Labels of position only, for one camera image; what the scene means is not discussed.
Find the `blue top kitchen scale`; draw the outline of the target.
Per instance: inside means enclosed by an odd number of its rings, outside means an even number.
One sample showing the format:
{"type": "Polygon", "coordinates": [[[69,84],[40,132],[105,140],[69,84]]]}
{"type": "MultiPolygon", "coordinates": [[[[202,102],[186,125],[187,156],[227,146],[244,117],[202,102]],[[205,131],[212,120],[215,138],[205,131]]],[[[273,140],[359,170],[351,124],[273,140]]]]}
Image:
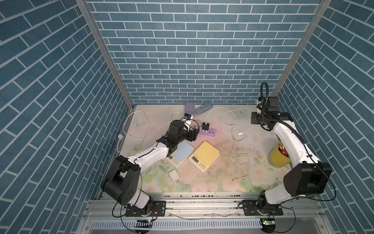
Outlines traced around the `blue top kitchen scale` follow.
{"type": "Polygon", "coordinates": [[[165,160],[177,169],[193,152],[194,147],[184,140],[178,144],[177,149],[167,156],[165,160]]]}

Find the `black charger adapter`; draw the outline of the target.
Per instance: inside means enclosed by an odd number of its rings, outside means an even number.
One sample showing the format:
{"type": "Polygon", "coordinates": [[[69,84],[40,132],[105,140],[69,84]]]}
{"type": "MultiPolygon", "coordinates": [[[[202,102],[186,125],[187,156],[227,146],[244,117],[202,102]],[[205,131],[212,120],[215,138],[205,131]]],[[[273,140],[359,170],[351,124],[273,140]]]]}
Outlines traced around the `black charger adapter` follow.
{"type": "Polygon", "coordinates": [[[209,123],[204,122],[204,123],[202,124],[202,130],[204,130],[204,131],[208,131],[208,130],[209,130],[209,123]]]}

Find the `purple power strip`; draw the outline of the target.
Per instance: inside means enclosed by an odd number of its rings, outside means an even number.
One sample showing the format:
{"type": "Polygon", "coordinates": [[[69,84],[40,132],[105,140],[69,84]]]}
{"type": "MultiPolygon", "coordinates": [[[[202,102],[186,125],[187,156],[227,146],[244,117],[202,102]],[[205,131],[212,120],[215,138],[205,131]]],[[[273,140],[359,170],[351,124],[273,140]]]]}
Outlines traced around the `purple power strip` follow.
{"type": "Polygon", "coordinates": [[[199,134],[209,137],[215,137],[217,133],[217,130],[214,128],[209,128],[208,130],[201,129],[199,134]]]}

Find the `yellow top kitchen scale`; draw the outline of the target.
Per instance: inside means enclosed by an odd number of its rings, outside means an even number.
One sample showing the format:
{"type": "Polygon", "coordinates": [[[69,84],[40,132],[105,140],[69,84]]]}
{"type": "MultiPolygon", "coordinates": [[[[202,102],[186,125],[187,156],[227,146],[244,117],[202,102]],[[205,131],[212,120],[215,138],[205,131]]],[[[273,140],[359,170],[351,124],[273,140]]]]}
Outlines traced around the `yellow top kitchen scale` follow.
{"type": "Polygon", "coordinates": [[[219,156],[220,151],[207,141],[204,141],[188,159],[197,169],[204,173],[219,156]]]}

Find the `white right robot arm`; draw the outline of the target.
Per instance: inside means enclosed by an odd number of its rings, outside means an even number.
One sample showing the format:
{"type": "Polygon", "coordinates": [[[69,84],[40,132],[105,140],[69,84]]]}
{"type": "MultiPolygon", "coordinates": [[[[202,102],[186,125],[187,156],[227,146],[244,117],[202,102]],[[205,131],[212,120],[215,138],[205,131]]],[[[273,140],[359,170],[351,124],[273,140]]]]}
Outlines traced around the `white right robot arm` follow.
{"type": "Polygon", "coordinates": [[[280,112],[277,97],[259,97],[257,108],[251,114],[251,124],[273,131],[285,146],[292,164],[283,182],[262,192],[261,200],[278,205],[298,197],[322,194],[332,172],[330,164],[321,162],[309,149],[290,114],[280,112]]]}

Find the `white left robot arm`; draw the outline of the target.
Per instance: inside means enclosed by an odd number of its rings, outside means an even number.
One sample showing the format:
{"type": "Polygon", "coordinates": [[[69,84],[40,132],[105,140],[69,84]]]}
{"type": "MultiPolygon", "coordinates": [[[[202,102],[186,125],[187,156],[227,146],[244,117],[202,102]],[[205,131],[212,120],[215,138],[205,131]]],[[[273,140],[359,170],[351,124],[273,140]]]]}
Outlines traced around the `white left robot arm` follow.
{"type": "Polygon", "coordinates": [[[138,188],[141,173],[156,162],[165,159],[177,150],[178,144],[197,139],[199,128],[193,128],[193,120],[174,120],[168,131],[149,149],[130,156],[117,156],[107,171],[101,189],[120,205],[132,205],[142,211],[150,212],[153,198],[138,188]]]}

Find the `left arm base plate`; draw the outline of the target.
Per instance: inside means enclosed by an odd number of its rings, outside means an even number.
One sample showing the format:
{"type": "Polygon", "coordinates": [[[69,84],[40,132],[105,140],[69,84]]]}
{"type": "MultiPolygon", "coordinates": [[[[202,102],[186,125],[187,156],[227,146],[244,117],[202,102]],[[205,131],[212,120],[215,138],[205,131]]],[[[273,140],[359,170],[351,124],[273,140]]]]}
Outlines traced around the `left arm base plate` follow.
{"type": "Polygon", "coordinates": [[[133,205],[126,207],[126,217],[141,217],[141,216],[165,216],[166,201],[165,200],[153,200],[152,203],[140,209],[133,205]]]}

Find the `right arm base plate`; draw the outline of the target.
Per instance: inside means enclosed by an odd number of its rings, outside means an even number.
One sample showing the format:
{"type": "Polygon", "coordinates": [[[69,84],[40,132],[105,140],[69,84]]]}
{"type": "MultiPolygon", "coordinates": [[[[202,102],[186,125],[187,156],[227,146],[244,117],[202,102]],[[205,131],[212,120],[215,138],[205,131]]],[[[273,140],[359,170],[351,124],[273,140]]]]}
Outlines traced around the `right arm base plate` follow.
{"type": "Polygon", "coordinates": [[[244,200],[240,207],[245,216],[281,216],[283,210],[280,205],[271,205],[267,202],[258,202],[256,200],[244,200]]]}

